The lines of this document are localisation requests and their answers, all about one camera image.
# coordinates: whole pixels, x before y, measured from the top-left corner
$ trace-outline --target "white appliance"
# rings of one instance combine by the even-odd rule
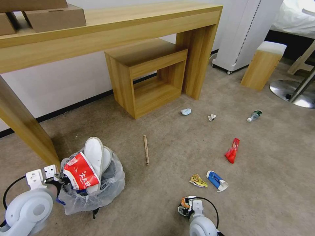
[[[229,20],[212,64],[228,74],[248,65],[264,41],[283,0],[233,1]]]

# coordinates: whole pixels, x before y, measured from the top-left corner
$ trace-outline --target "red snack bag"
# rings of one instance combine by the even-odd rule
[[[82,152],[65,165],[63,173],[70,179],[75,190],[86,189],[100,183],[91,163]]]
[[[240,144],[240,140],[235,138],[233,140],[232,147],[229,148],[229,150],[225,153],[226,158],[232,164],[234,163],[235,156],[236,156],[237,150],[239,148],[239,144]]]

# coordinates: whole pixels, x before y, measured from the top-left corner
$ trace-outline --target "green bottle label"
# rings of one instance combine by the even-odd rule
[[[262,114],[262,111],[257,110],[257,111],[254,111],[253,113],[256,113],[258,116],[260,116]]]

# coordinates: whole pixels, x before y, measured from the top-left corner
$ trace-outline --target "clear plastic bag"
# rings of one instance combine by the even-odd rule
[[[69,158],[62,160],[59,174],[60,178],[64,177],[64,165],[81,151],[84,151],[84,148],[74,153]],[[93,211],[99,207],[106,206],[110,204],[124,189],[125,172],[117,155],[113,151],[111,152],[113,155],[112,162],[102,174],[101,187],[99,191],[88,195],[84,192],[78,193],[76,190],[71,189],[70,185],[62,187],[58,199],[64,205],[66,215],[71,215],[80,211]]]

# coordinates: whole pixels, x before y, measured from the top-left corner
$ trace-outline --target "white wall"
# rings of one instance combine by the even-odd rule
[[[67,0],[85,10],[126,5],[167,2],[171,0]],[[232,0],[199,0],[224,5],[212,50],[219,48]],[[175,42],[176,35],[163,37]],[[70,58],[2,74],[25,106],[39,117],[84,99],[111,90],[111,83],[103,52]],[[0,131],[9,128],[0,120]]]

